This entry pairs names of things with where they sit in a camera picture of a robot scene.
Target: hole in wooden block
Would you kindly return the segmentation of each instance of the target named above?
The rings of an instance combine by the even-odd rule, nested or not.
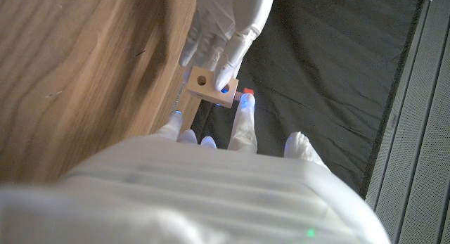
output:
[[[197,78],[197,83],[198,83],[200,86],[205,85],[205,84],[206,84],[206,77],[203,76],[203,75],[199,76],[199,77]]]
[[[230,91],[230,86],[227,84],[224,86],[224,88],[220,92],[226,94],[226,92],[228,92],[228,91]]]

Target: wooden table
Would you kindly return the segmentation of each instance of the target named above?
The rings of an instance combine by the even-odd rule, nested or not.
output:
[[[0,181],[56,180],[166,121],[195,0],[0,0]],[[183,92],[189,128],[199,100]]]

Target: wooden surface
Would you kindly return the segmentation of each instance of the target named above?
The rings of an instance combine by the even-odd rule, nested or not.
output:
[[[0,180],[56,180],[166,121],[195,0],[0,0]],[[199,104],[183,92],[190,126]]]

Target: white robotic hand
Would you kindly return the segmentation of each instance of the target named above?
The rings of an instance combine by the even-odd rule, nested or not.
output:
[[[273,0],[197,0],[197,9],[179,64],[214,71],[214,87],[220,91],[236,78],[243,56],[261,34]]]
[[[252,94],[243,94],[234,117],[233,130],[229,142],[229,150],[238,150],[244,153],[257,152],[257,140],[255,135],[255,97]],[[151,135],[158,139],[177,141],[179,143],[197,143],[193,130],[187,130],[179,135],[183,117],[176,112],[170,117],[169,122]],[[201,146],[217,148],[214,139],[206,136],[200,143]],[[286,141],[284,157],[314,162],[329,171],[309,139],[301,132],[294,132]]]

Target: fingertip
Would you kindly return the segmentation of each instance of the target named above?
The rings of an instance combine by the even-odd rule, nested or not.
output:
[[[214,139],[210,136],[206,136],[202,139],[202,142],[200,143],[201,146],[207,147],[207,148],[217,148],[216,142]]]
[[[239,103],[239,110],[244,110],[244,109],[255,109],[255,97],[252,94],[243,94],[240,97],[240,103]]]
[[[193,143],[197,144],[197,137],[195,136],[195,132],[191,129],[184,131],[178,139],[176,140],[179,143]]]
[[[214,88],[221,91],[233,76],[233,70],[228,65],[218,65],[214,70]]]

